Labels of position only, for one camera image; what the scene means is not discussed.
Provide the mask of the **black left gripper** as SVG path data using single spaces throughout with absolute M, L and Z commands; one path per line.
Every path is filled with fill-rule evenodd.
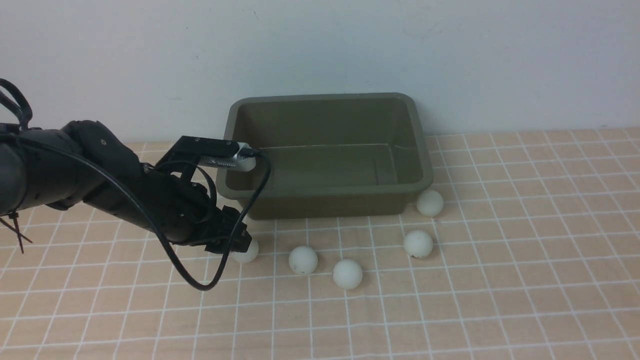
M 231 243 L 231 251 L 247 251 L 252 237 L 240 212 L 229 206 L 218 207 L 211 194 L 215 184 L 210 175 L 205 176 L 206 185 L 192 181 L 205 166 L 179 173 L 157 170 L 156 164 L 144 166 L 142 177 L 124 180 L 123 184 L 172 244 L 204 245 L 207 251 L 220 254 Z

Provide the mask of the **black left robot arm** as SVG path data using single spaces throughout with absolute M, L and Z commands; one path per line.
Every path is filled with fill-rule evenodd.
M 1 125 L 1 214 L 45 205 L 66 211 L 85 203 L 147 231 L 144 215 L 98 171 L 99 166 L 142 203 L 170 243 L 205 246 L 221 254 L 245 252 L 252 237 L 237 209 L 217 207 L 204 185 L 192 182 L 195 166 L 217 166 L 240 146 L 229 140 L 181 136 L 155 165 L 140 158 L 98 121 L 71 121 L 62 129 Z

